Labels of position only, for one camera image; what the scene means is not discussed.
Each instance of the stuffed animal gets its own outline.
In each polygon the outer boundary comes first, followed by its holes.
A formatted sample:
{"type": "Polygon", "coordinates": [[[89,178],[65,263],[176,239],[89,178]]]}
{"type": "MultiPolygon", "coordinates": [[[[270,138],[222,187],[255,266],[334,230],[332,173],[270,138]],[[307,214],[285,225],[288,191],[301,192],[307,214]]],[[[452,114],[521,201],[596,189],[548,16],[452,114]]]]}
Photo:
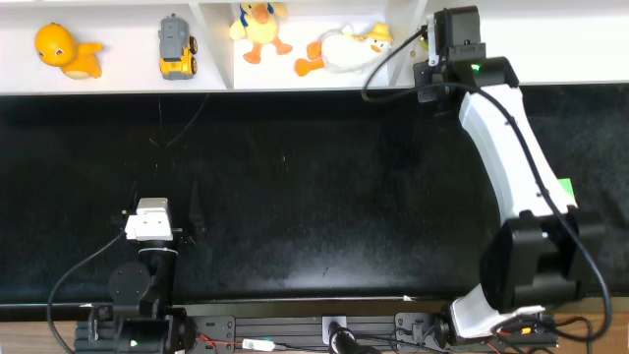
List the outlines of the stuffed animal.
{"type": "Polygon", "coordinates": [[[50,24],[35,36],[39,59],[47,65],[59,67],[72,79],[100,78],[102,71],[95,53],[102,50],[100,43],[77,43],[67,29],[50,24]]]}
{"type": "Polygon", "coordinates": [[[382,23],[375,24],[372,31],[365,35],[354,34],[350,25],[332,29],[308,45],[310,61],[299,59],[295,63],[295,71],[300,77],[317,69],[337,74],[362,74],[366,68],[384,58],[392,43],[389,27],[382,23]]]}
{"type": "Polygon", "coordinates": [[[265,44],[275,45],[278,55],[288,54],[293,47],[282,43],[277,34],[279,24],[275,15],[280,18],[288,16],[286,6],[280,3],[241,3],[240,18],[229,29],[229,35],[234,40],[246,37],[254,44],[254,49],[245,54],[245,60],[252,64],[259,64],[260,53],[265,44]]]}

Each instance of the wooden floor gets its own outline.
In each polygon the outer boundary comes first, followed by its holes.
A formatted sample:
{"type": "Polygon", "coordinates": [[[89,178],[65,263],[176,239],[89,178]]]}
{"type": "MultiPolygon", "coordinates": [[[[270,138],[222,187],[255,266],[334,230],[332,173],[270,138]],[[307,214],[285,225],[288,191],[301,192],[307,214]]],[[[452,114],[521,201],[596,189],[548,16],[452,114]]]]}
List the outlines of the wooden floor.
{"type": "MultiPolygon", "coordinates": [[[[573,315],[559,315],[561,321],[573,315]]],[[[584,314],[592,321],[594,328],[600,326],[602,315],[584,314]]],[[[74,340],[75,323],[56,323],[62,337],[72,346],[74,340]]],[[[583,324],[572,324],[564,328],[570,333],[585,334],[583,324]]],[[[613,325],[606,337],[595,342],[594,353],[597,354],[626,354],[629,353],[629,313],[614,314],[613,325]]],[[[47,323],[0,323],[0,354],[26,354],[26,353],[63,353],[57,344],[47,323]]],[[[566,340],[559,341],[559,348],[552,350],[554,353],[586,353],[586,347],[582,343],[574,343],[566,340]]]]}

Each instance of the white label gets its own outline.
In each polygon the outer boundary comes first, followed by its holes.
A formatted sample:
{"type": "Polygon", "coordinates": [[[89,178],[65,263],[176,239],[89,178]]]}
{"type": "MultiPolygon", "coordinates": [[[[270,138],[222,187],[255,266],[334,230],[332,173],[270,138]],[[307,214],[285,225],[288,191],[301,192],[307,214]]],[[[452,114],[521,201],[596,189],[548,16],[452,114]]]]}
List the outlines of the white label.
{"type": "Polygon", "coordinates": [[[243,339],[243,349],[273,351],[275,343],[270,340],[243,339]]]}

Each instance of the white shelf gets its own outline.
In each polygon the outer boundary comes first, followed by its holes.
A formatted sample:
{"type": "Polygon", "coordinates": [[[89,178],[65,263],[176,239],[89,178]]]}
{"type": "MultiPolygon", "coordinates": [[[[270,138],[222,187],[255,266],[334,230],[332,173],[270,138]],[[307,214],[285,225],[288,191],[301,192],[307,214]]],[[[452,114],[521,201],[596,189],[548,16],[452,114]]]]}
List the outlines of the white shelf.
{"type": "Polygon", "coordinates": [[[190,7],[151,5],[126,7],[64,7],[0,9],[0,66],[5,68],[0,93],[107,93],[224,90],[216,66],[205,47],[196,54],[199,70],[187,81],[168,81],[159,73],[162,18],[175,13],[196,28],[190,7]],[[99,79],[71,80],[59,68],[43,64],[34,49],[35,34],[49,23],[62,24],[83,42],[104,45],[98,53],[99,79]]]}
{"type": "MultiPolygon", "coordinates": [[[[239,16],[236,0],[0,0],[0,94],[188,92],[225,90],[357,89],[362,75],[319,70],[300,78],[295,61],[318,36],[346,24],[356,31],[375,22],[391,27],[395,45],[443,7],[477,5],[488,56],[505,56],[522,85],[629,82],[627,0],[288,0],[280,38],[294,49],[285,56],[265,46],[262,62],[243,59],[246,40],[234,42],[229,27],[239,16]],[[158,70],[160,20],[175,13],[199,41],[199,72],[189,81],[163,80],[158,70]],[[44,65],[33,40],[55,22],[79,41],[98,41],[103,76],[73,81],[44,65]]],[[[412,65],[426,58],[415,45],[378,73],[374,88],[413,85],[412,65]]]]}

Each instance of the black table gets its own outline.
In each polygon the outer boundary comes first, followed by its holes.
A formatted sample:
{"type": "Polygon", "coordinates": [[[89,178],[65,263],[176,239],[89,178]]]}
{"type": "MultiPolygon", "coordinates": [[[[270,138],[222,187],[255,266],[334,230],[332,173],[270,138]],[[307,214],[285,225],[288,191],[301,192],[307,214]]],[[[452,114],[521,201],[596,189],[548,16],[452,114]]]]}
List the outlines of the black table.
{"type": "MultiPolygon", "coordinates": [[[[607,226],[600,268],[629,290],[629,86],[523,88],[558,178],[607,226]]],[[[178,303],[295,297],[450,299],[478,279],[498,213],[456,116],[356,92],[0,98],[0,304],[44,303],[116,234],[132,192],[186,216],[197,183],[208,234],[180,250],[178,303]]],[[[80,269],[60,302],[106,301],[126,242],[80,269]]]]}

